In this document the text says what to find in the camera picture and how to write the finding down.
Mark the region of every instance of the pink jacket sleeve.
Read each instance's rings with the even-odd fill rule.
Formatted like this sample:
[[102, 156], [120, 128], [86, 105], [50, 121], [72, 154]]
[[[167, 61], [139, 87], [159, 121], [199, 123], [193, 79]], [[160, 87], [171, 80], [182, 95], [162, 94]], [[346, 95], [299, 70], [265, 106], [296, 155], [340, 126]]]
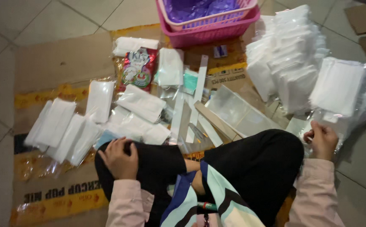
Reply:
[[334, 164], [321, 159], [305, 159], [297, 181], [296, 197], [285, 227], [344, 226], [337, 214]]
[[135, 180], [114, 181], [106, 227], [143, 227], [149, 219], [154, 196]]

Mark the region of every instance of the pink plastic basket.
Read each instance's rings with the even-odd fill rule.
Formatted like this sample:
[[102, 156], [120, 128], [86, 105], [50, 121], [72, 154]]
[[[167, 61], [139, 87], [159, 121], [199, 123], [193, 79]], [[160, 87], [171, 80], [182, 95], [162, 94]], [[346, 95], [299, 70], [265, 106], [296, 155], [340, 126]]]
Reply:
[[185, 46], [193, 46], [199, 44], [210, 43], [215, 40], [228, 39], [243, 35], [251, 23], [256, 22], [260, 18], [260, 9], [255, 6], [250, 10], [246, 17], [235, 23], [219, 24], [217, 26], [207, 27], [199, 30], [186, 32], [172, 32], [170, 26], [165, 22], [165, 19], [160, 11], [158, 1], [158, 16], [163, 32], [169, 36], [170, 43], [174, 48]]
[[252, 8], [257, 5], [257, 0], [236, 0], [239, 4], [240, 9], [224, 12], [224, 13], [217, 13], [214, 15], [201, 17], [198, 19], [185, 21], [182, 23], [175, 23], [170, 21], [166, 10], [163, 0], [157, 0], [160, 10], [162, 12], [163, 17], [173, 32], [179, 31], [191, 31], [196, 29], [207, 28], [210, 26], [218, 26], [220, 24], [226, 23], [235, 23], [237, 21], [242, 20], [246, 15], [250, 12]]

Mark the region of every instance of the black pants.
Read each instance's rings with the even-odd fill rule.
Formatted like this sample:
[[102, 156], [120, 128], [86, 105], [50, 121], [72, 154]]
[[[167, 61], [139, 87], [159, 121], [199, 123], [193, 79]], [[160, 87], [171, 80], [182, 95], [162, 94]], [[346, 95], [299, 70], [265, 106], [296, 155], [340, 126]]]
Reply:
[[[99, 149], [105, 151], [107, 145]], [[136, 147], [139, 156], [137, 180], [142, 189], [155, 195], [145, 226], [159, 226], [161, 215], [171, 201], [166, 187], [175, 183], [177, 174], [186, 172], [184, 159], [177, 146], [136, 143]], [[264, 225], [271, 226], [298, 174], [303, 155], [302, 143], [296, 136], [272, 129], [205, 151], [204, 161], [232, 184]], [[98, 154], [95, 166], [110, 200], [114, 178]], [[203, 185], [206, 196], [198, 199], [212, 202], [205, 181]]]

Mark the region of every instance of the red snack package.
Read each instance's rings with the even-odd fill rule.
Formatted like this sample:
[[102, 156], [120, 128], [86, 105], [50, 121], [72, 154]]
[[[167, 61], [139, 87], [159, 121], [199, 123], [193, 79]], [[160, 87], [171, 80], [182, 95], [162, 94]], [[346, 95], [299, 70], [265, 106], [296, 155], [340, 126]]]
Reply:
[[146, 92], [150, 92], [156, 55], [157, 50], [143, 47], [138, 51], [126, 53], [123, 75], [118, 90], [125, 91], [127, 85], [133, 84]]

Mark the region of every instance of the purple plastic bag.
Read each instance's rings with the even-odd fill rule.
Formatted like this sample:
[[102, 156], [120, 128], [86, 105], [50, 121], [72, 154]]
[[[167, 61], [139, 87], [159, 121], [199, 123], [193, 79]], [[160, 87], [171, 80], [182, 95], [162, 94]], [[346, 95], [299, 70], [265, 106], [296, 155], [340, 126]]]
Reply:
[[175, 23], [239, 9], [236, 0], [163, 0], [169, 19]]

